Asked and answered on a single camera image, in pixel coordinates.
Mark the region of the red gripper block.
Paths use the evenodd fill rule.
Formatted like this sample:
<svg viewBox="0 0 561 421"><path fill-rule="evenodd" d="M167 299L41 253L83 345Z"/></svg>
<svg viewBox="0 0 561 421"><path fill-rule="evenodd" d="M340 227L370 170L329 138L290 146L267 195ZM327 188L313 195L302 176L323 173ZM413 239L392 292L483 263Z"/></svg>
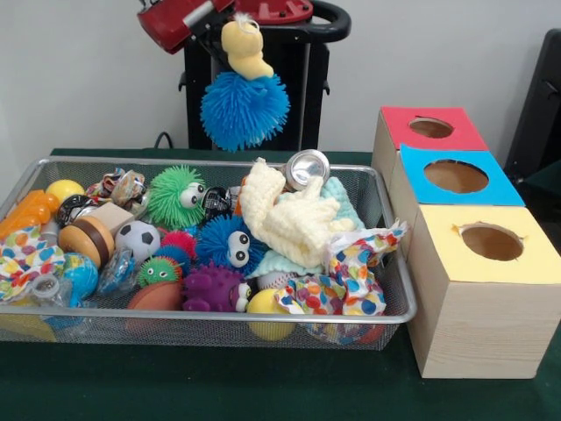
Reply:
<svg viewBox="0 0 561 421"><path fill-rule="evenodd" d="M217 36L233 12L233 0L141 1L137 18L142 29L162 50L175 54L193 41L221 69L231 69Z"/></svg>

